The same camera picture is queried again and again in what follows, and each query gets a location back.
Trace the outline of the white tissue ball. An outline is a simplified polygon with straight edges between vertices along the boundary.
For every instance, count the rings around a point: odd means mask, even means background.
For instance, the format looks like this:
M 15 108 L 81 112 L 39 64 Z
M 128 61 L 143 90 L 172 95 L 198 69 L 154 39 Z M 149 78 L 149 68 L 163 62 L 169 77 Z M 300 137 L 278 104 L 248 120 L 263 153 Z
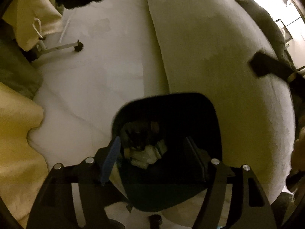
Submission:
M 148 145 L 143 151 L 132 150 L 130 151 L 131 164 L 141 169 L 148 168 L 149 165 L 154 164 L 161 159 L 161 154 L 152 145 Z

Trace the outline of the black plastic trash bin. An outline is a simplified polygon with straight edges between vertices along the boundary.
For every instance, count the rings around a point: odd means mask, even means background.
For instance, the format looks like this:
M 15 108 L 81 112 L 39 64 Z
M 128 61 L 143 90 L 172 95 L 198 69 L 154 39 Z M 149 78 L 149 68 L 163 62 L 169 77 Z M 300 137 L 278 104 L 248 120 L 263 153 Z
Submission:
M 153 96 L 126 104 L 112 134 L 120 138 L 119 175 L 131 205 L 146 212 L 178 205 L 207 188 L 193 147 L 222 159 L 221 133 L 211 101 L 200 93 Z M 161 159 L 146 169 L 131 164 L 130 151 L 152 145 Z

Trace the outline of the dark grey fleece blanket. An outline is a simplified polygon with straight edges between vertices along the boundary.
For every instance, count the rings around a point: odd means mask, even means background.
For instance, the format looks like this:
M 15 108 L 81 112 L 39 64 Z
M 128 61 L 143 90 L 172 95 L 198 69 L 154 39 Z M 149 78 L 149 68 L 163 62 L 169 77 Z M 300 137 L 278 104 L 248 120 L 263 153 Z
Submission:
M 285 38 L 270 14 L 254 0 L 235 0 L 254 20 L 271 44 L 279 61 L 296 71 L 294 62 L 285 47 Z

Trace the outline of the white sliding wardrobe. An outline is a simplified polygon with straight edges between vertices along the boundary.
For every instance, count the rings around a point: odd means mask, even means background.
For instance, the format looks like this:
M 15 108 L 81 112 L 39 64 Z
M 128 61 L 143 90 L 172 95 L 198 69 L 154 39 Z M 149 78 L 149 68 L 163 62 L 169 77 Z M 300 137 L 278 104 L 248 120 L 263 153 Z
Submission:
M 304 72 L 304 0 L 289 0 L 283 24 L 292 39 L 288 42 L 290 53 L 298 71 Z

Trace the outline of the grey bed mattress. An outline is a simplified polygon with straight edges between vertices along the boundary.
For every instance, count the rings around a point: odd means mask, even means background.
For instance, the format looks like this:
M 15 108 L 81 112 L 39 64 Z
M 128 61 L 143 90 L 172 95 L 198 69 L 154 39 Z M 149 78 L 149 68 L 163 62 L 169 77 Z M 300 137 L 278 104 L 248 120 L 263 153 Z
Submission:
M 295 140 L 288 85 L 257 78 L 248 62 L 275 53 L 234 0 L 148 0 L 172 93 L 198 92 L 213 103 L 226 165 L 252 167 L 270 202 L 284 188 Z

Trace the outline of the olive green hanging coat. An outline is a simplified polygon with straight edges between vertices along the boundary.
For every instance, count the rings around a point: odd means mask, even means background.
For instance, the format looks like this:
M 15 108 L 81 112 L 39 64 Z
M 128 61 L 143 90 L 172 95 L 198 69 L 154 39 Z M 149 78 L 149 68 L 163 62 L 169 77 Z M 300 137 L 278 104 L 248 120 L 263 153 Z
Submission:
M 22 54 L 12 26 L 1 20 L 1 83 L 33 99 L 43 77 Z

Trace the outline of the white rolling clothes rack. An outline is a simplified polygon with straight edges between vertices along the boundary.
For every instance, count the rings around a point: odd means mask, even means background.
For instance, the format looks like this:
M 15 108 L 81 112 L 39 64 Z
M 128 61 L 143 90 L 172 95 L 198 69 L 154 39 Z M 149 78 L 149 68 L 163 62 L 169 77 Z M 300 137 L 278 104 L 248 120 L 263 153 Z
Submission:
M 32 26 L 33 29 L 35 30 L 35 32 L 38 35 L 38 43 L 28 52 L 24 52 L 24 56 L 25 58 L 32 63 L 33 61 L 37 60 L 38 58 L 40 58 L 42 55 L 46 55 L 55 51 L 60 51 L 60 50 L 64 50 L 67 48 L 73 48 L 75 52 L 81 52 L 84 48 L 84 44 L 82 42 L 80 42 L 80 40 L 77 40 L 76 42 L 72 42 L 69 44 L 62 44 L 62 40 L 63 37 L 65 35 L 65 32 L 70 24 L 72 18 L 72 14 L 69 15 L 64 29 L 61 32 L 60 38 L 58 40 L 58 44 L 55 47 L 52 48 L 48 48 L 44 41 L 46 39 L 45 36 L 42 36 L 42 26 L 41 26 L 41 21 L 39 19 L 35 19 Z

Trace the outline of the cream hanging jacket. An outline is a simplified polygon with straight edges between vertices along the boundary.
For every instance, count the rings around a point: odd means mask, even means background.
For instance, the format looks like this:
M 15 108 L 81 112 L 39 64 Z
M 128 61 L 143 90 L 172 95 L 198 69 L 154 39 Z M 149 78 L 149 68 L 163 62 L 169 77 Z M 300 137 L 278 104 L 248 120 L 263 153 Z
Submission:
M 55 0 L 13 0 L 2 19 L 13 27 L 17 44 L 24 51 L 31 50 L 41 37 L 63 29 Z

